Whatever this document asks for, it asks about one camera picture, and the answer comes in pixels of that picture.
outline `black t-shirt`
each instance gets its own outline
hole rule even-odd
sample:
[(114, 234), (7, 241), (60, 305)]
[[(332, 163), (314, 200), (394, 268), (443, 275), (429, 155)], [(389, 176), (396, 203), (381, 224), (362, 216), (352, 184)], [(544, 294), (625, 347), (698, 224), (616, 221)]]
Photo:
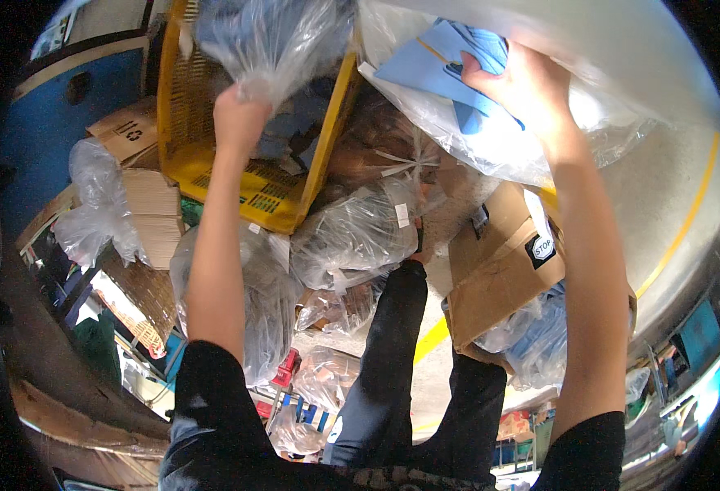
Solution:
[[(618, 489), (624, 446), (622, 412), (587, 419), (551, 445), (533, 489)], [(245, 388), (237, 359), (204, 341), (185, 349), (159, 488), (495, 489), (406, 466), (354, 469), (281, 459)]]

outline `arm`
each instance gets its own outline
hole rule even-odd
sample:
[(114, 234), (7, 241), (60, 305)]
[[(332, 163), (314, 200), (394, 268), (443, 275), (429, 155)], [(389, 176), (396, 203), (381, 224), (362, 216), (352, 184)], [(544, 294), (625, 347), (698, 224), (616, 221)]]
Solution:
[(270, 107), (237, 101), (237, 86), (215, 102), (215, 162), (188, 280), (188, 338), (217, 344), (243, 362), (245, 306), (239, 262), (239, 180)]
[(625, 409), (629, 333), (625, 262), (614, 212), (567, 103), (570, 73), (510, 42), (501, 75), (463, 54), (463, 82), (527, 124), (551, 166), (567, 264), (567, 372), (552, 441), (586, 419)]

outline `red box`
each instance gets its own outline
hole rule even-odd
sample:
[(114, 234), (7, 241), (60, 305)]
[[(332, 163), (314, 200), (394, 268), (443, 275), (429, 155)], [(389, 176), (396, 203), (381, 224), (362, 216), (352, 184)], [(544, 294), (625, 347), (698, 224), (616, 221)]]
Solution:
[(299, 351), (295, 348), (290, 348), (286, 359), (278, 365), (277, 375), (270, 382), (280, 387), (289, 387), (291, 377), (294, 375), (301, 360)]
[(269, 418), (269, 415), (272, 411), (272, 404), (268, 404), (265, 401), (259, 401), (256, 403), (256, 412), (260, 417)]

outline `yellow floor line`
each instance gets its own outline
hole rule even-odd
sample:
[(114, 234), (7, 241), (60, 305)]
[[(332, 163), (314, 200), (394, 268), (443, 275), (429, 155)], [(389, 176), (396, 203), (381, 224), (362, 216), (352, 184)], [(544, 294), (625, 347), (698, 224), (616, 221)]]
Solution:
[(439, 319), (439, 322), (437, 322), (436, 325), (434, 325), (433, 328), (431, 328), (431, 330), (423, 336), (423, 339), (420, 339), (417, 342), (417, 348), (414, 350), (414, 365), (417, 365), (420, 360), (425, 358), (425, 355), (433, 351), (433, 349), (440, 342), (444, 341), (447, 336), (450, 336), (450, 333), (447, 330), (447, 321), (445, 320), (445, 316), (442, 316), (442, 318)]
[(418, 431), (425, 430), (427, 428), (437, 427), (440, 424), (442, 424), (442, 420), (438, 419), (436, 421), (431, 421), (430, 423), (421, 424), (419, 427), (412, 428), (412, 433), (417, 433)]
[(712, 141), (712, 148), (709, 150), (709, 161), (706, 163), (706, 170), (704, 171), (703, 177), (701, 178), (701, 185), (699, 185), (699, 191), (695, 195), (692, 206), (690, 206), (688, 216), (684, 220), (682, 228), (679, 229), (679, 233), (671, 243), (671, 246), (668, 248), (668, 250), (666, 250), (666, 253), (662, 256), (662, 259), (660, 259), (660, 262), (658, 263), (655, 270), (652, 271), (649, 277), (643, 282), (641, 288), (636, 290), (636, 297), (638, 297), (639, 299), (641, 298), (641, 295), (643, 295), (643, 293), (649, 289), (652, 283), (657, 280), (657, 277), (660, 276), (662, 270), (666, 268), (666, 265), (669, 263), (673, 255), (676, 254), (677, 249), (679, 249), (679, 245), (681, 245), (682, 241), (684, 240), (684, 237), (688, 235), (688, 231), (693, 225), (693, 220), (695, 220), (695, 216), (698, 214), (699, 209), (701, 208), (701, 203), (703, 202), (704, 196), (706, 195), (706, 189), (709, 187), (709, 180), (712, 177), (712, 170), (714, 169), (714, 161), (718, 157), (719, 145), (720, 134), (718, 132), (715, 132), (714, 140)]

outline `yellow basket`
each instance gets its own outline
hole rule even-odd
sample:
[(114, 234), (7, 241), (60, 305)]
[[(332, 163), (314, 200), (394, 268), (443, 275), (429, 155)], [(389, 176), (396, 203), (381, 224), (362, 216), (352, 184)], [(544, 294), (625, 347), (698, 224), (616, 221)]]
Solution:
[[(215, 157), (208, 94), (223, 68), (197, 47), (187, 60), (180, 54), (181, 26), (190, 26), (198, 15), (199, 0), (175, 0), (170, 11), (158, 81), (158, 151), (161, 171), (179, 183), (180, 192), (204, 201)], [(295, 231), (325, 184), (332, 146), (343, 131), (360, 81), (357, 58), (348, 53), (335, 81), (310, 171), (292, 176), (251, 161), (239, 188), (240, 216), (274, 232)]]

